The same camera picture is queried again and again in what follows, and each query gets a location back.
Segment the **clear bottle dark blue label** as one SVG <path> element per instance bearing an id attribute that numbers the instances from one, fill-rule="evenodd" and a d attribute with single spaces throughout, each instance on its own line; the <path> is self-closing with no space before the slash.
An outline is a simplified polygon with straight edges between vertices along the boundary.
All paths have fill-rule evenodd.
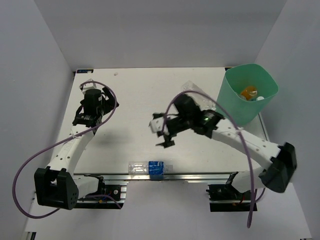
<path id="1" fill-rule="evenodd" d="M 130 162 L 128 164 L 129 175 L 150 175 L 150 176 L 162 176 L 164 174 L 171 173 L 173 171 L 173 165 L 167 164 L 164 161 L 152 160 L 152 161 L 140 161 Z"/>

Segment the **orange juice bottle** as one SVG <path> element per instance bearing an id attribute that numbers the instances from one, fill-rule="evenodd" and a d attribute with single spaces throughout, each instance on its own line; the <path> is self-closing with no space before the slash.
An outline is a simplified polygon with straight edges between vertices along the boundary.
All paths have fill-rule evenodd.
<path id="1" fill-rule="evenodd" d="M 256 98 L 258 95 L 258 89 L 255 86 L 247 86 L 241 93 L 240 97 L 243 100 L 250 101 L 252 98 Z"/>

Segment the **clear bottle blue green label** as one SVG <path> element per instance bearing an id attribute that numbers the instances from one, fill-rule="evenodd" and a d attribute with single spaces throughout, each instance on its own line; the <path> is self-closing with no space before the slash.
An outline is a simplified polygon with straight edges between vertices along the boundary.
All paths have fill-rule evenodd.
<path id="1" fill-rule="evenodd" d="M 265 98 L 263 96 L 258 96 L 256 98 L 252 98 L 250 101 L 251 102 L 255 102 L 255 101 L 261 101 L 261 100 L 264 100 Z"/>

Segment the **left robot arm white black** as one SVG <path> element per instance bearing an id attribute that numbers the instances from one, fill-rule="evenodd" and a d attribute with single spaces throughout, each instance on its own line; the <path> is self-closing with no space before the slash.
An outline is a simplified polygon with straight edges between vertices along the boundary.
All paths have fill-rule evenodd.
<path id="1" fill-rule="evenodd" d="M 72 210 L 79 199 L 105 196 L 104 180 L 99 175 L 75 176 L 74 171 L 88 143 L 95 136 L 102 118 L 119 106 L 114 93 L 108 88 L 82 86 L 83 100 L 75 113 L 69 139 L 62 144 L 56 156 L 45 168 L 34 174 L 37 202 L 41 206 Z"/>

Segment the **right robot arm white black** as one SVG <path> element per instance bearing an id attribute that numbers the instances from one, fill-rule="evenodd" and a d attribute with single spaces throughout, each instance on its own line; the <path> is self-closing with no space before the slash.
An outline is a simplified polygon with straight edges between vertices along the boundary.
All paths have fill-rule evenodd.
<path id="1" fill-rule="evenodd" d="M 162 136 L 161 146 L 175 144 L 173 137 L 178 133 L 193 130 L 196 134 L 224 143 L 239 152 L 249 153 L 250 158 L 259 164 L 252 172 L 235 172 L 225 184 L 226 195 L 236 200 L 251 188 L 267 188 L 276 193 L 284 193 L 297 169 L 295 147 L 286 142 L 278 145 L 259 138 L 245 130 L 235 129 L 232 122 L 222 114 L 202 110 L 188 95 L 180 95 L 174 101 L 178 114 L 165 118 L 164 113 L 154 113 L 149 123 L 151 132 Z"/>

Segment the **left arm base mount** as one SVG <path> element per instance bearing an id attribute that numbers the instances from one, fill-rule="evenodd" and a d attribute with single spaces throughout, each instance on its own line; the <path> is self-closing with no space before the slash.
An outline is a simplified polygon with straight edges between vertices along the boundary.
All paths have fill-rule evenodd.
<path id="1" fill-rule="evenodd" d="M 86 174 L 98 179 L 97 190 L 79 198 L 75 209 L 120 210 L 125 203 L 128 182 L 109 176 Z"/>

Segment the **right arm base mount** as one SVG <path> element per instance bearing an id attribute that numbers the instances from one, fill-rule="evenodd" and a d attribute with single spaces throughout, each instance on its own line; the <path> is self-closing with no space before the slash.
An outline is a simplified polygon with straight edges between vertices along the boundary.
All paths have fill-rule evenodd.
<path id="1" fill-rule="evenodd" d="M 251 191 L 248 190 L 241 193 L 227 179 L 208 180 L 206 192 L 209 197 L 209 209 L 211 213 L 250 211 Z"/>

